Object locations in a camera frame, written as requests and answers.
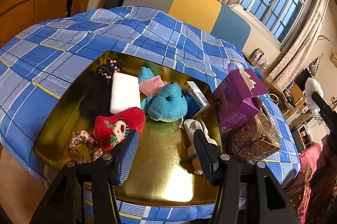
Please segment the white cloth sock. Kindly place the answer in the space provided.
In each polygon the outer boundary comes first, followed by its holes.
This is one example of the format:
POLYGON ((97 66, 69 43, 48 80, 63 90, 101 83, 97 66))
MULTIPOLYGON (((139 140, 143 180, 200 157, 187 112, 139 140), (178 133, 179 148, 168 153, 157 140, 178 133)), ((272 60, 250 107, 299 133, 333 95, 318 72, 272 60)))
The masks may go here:
POLYGON ((209 136, 209 131, 202 119, 187 119, 183 122, 183 127, 190 141, 190 147, 187 152, 191 163, 194 167, 194 173, 197 175, 203 174, 203 169, 199 161, 199 146, 201 144, 201 135, 208 143, 218 146, 217 142, 209 136))

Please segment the brown satin scrunchie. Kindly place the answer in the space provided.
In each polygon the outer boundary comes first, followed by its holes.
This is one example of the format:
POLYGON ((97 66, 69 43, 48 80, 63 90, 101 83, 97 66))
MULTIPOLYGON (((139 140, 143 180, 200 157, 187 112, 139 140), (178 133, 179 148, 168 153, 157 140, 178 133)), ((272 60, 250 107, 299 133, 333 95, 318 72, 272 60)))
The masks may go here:
POLYGON ((67 148, 69 157, 77 164, 93 162, 103 155, 95 136, 84 130, 71 134, 67 148))

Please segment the blue plush dolphin toy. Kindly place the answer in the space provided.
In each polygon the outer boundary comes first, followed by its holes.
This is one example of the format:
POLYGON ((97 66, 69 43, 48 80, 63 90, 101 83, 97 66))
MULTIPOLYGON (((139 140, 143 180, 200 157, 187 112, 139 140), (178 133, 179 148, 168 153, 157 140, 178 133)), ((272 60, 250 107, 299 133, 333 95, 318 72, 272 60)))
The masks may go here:
POLYGON ((138 73, 139 90, 146 97, 140 102, 142 111, 154 121, 174 122, 184 118, 188 106, 179 84, 164 82, 148 67, 138 73))

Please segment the white storage shelf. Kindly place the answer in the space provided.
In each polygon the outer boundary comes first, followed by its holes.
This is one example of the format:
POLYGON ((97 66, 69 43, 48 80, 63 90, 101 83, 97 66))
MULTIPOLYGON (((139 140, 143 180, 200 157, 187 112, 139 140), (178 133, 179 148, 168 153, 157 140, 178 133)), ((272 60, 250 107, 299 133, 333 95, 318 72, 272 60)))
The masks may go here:
POLYGON ((289 127, 298 152, 311 147, 313 143, 323 147, 322 139, 326 135, 326 130, 323 123, 316 118, 310 121, 294 120, 289 127))

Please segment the gold metal tin tray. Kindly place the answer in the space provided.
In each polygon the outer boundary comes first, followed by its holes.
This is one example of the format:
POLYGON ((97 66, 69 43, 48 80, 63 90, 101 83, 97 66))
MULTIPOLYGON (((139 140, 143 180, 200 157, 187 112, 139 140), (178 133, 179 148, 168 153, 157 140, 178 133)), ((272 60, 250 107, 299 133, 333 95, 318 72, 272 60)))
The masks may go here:
MULTIPOLYGON (((79 104, 84 96, 89 72, 109 58, 122 62, 122 72, 136 76, 143 66, 148 66, 166 82, 175 81, 180 86, 193 81, 213 104, 209 85, 196 78, 165 66, 130 55, 106 51, 82 72, 56 104, 34 144, 35 154, 56 172, 70 159, 68 142, 73 132, 85 130, 92 133, 93 123, 80 117, 79 104)), ((194 174, 187 153, 189 138, 179 123, 162 123, 146 118, 144 130, 128 179, 116 187, 116 197, 122 201, 150 206, 192 206, 213 203, 217 188, 203 176, 194 174)))

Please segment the brown wooden desk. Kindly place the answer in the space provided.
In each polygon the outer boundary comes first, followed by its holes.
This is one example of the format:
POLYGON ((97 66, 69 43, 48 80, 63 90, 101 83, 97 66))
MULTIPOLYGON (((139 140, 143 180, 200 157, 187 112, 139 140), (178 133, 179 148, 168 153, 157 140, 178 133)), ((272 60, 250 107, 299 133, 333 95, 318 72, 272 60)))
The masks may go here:
POLYGON ((277 105, 282 111, 285 118, 289 118, 296 111, 306 108, 306 98, 303 91, 300 90, 296 83, 293 83, 291 87, 287 90, 287 93, 293 97, 295 106, 289 104, 285 93, 276 83, 274 83, 274 80, 270 76, 265 77, 263 79, 263 83, 267 86, 269 93, 272 93, 278 97, 279 101, 277 102, 277 105))

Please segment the red pink blanket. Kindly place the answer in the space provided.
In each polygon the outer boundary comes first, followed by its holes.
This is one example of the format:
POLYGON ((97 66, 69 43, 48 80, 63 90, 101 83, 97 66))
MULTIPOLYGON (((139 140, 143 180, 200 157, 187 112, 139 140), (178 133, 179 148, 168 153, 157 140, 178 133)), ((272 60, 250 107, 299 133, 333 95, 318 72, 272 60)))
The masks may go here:
POLYGON ((336 223, 336 143, 299 154, 300 171, 284 187, 300 223, 336 223))

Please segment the ornate silver tissue box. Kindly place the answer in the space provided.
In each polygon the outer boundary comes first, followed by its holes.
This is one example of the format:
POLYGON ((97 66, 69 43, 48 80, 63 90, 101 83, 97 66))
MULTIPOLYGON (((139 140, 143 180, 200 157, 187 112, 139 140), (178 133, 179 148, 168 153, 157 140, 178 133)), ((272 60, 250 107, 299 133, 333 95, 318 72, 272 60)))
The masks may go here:
POLYGON ((254 164, 274 154, 281 141, 269 110, 261 110, 225 141, 226 151, 241 162, 254 164))

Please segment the blue white small box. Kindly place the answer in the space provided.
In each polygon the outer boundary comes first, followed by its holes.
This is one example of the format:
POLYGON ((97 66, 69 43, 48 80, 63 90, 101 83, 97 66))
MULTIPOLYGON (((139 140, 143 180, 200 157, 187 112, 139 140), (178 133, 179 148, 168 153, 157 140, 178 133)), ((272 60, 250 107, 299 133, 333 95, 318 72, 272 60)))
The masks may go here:
POLYGON ((186 81, 181 88, 182 95, 187 102, 187 119, 195 119, 210 107, 209 101, 193 81, 186 81))

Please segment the purple cardboard tissue box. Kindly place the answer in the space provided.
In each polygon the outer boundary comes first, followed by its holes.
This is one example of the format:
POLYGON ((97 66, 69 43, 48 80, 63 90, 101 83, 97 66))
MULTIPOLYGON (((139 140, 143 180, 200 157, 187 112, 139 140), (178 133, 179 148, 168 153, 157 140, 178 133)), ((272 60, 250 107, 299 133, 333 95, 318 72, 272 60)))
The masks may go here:
POLYGON ((213 92, 218 125, 224 139, 259 113, 261 95, 268 90, 252 69, 237 61, 227 66, 228 74, 213 92))

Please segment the white sponge block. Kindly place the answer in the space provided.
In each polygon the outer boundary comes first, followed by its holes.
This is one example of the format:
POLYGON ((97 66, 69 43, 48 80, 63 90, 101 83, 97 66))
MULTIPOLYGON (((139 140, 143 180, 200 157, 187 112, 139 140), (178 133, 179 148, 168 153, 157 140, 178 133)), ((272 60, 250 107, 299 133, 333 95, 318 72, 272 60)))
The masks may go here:
POLYGON ((132 107, 140 108, 138 78, 124 73, 112 77, 110 112, 118 114, 132 107))

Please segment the beige right curtain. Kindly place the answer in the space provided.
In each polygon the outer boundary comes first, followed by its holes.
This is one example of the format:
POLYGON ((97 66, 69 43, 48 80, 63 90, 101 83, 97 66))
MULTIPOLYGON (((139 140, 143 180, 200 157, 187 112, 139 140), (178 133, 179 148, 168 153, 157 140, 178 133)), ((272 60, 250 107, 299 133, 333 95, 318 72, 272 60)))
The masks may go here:
POLYGON ((292 46, 270 72, 273 84, 284 90, 303 69, 318 38, 329 0, 315 0, 307 21, 292 46))

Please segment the items on desk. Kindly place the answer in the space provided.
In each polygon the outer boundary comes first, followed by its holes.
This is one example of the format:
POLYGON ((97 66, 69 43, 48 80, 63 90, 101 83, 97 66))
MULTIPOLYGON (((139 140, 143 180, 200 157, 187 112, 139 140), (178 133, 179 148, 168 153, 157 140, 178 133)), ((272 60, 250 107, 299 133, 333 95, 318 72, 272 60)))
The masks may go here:
POLYGON ((251 57, 253 61, 262 66, 263 69, 266 69, 269 66, 269 61, 266 59, 265 53, 260 48, 255 49, 251 57))

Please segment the blue plaid bed sheet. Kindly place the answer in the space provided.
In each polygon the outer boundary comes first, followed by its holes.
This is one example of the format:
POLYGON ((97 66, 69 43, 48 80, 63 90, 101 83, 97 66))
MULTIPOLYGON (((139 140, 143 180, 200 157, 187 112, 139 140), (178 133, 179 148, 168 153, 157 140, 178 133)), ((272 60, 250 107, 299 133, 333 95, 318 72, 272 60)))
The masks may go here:
POLYGON ((97 9, 26 28, 1 47, 1 143, 35 178, 44 163, 33 145, 51 110, 76 77, 102 53, 154 62, 209 85, 234 61, 231 43, 153 8, 97 9))

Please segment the grey yellow blue headboard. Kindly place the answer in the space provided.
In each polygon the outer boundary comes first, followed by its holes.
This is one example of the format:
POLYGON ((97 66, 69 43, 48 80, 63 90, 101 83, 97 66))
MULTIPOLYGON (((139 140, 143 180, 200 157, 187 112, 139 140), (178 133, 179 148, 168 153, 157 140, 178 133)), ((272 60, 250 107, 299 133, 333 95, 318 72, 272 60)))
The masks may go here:
POLYGON ((243 50, 250 25, 217 0, 124 0, 123 6, 146 6, 169 14, 243 50))

